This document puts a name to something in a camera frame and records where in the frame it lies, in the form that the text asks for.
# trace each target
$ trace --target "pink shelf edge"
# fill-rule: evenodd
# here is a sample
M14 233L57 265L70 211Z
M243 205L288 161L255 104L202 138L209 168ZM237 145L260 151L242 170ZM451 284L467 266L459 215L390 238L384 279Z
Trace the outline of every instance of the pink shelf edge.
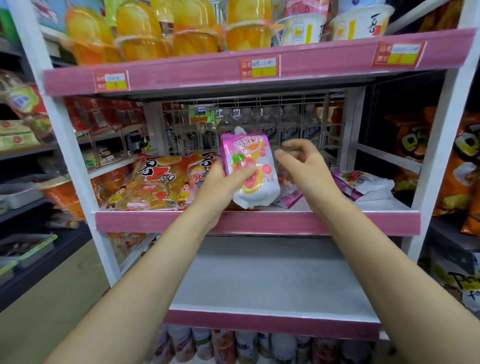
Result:
M102 232L163 232L181 212L98 211L96 229ZM420 234L420 212L366 212L388 236ZM327 226L313 212L226 211L216 234L330 235Z
M312 77L334 77L378 72L421 71L460 67L470 50L475 28L380 36L302 46L174 57L98 66L67 67L44 72L46 94L52 97L96 93L94 72L129 72L131 90L167 90L184 87L235 85ZM417 68L372 68L377 42L427 41ZM241 81L240 61L281 56L281 77Z
M294 335L377 341L381 325L318 318L169 310L164 323L201 328L284 332Z

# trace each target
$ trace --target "pink container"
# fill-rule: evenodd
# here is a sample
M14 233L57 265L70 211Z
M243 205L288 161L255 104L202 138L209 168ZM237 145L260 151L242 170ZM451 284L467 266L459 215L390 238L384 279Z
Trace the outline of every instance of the pink container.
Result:
M287 0L285 2L285 17L300 14L328 14L329 0Z

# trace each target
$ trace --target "white plastic bowl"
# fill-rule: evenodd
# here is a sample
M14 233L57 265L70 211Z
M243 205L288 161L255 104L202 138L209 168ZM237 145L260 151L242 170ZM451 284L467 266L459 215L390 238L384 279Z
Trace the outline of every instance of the white plastic bowl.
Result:
M338 0L338 14L373 5L385 5L385 0Z
M395 9L390 5L366 6L338 15L330 22L332 40L381 36Z
M284 27L284 29L278 33L280 45L291 46L296 44L318 43L322 36L325 22L325 15L315 13L289 16L280 19L276 23Z

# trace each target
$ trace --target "hand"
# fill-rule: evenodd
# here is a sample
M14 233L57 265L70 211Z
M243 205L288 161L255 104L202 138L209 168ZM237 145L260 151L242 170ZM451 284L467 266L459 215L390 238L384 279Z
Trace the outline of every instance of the hand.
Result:
M255 164L243 167L225 177L221 161L215 162L197 192L193 204L187 209L198 209L206 219L206 227L214 228L223 210L229 205L236 190L242 187L257 167Z
M295 151L289 154L277 149L275 157L291 174L312 211L319 213L319 206L327 200L343 199L324 158L310 140L288 140L282 146Z

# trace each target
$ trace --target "person's left hand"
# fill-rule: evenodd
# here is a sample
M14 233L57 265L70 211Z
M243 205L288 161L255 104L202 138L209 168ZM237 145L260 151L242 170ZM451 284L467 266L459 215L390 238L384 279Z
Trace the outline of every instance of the person's left hand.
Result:
M210 231L217 225L223 210L229 205L236 190L256 171L251 164L225 176L222 161L215 162L205 177L192 205L187 209L199 210L206 217L206 228Z

